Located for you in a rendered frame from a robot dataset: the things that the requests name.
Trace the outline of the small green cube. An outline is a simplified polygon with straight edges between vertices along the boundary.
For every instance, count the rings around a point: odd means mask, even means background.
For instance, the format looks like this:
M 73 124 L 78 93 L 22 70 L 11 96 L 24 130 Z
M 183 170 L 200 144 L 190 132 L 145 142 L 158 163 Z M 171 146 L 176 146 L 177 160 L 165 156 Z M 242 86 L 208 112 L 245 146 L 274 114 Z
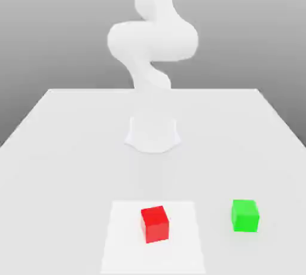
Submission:
M 234 231 L 257 232 L 259 219 L 259 210 L 254 200 L 232 201 L 231 222 Z

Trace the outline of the small red cube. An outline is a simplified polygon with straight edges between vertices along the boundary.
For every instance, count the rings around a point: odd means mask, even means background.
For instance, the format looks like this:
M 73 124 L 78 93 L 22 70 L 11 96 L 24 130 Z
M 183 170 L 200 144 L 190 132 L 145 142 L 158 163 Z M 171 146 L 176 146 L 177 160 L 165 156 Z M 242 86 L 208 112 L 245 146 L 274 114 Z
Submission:
M 146 243 L 169 239 L 169 219 L 163 206 L 142 209 L 140 214 L 140 226 Z

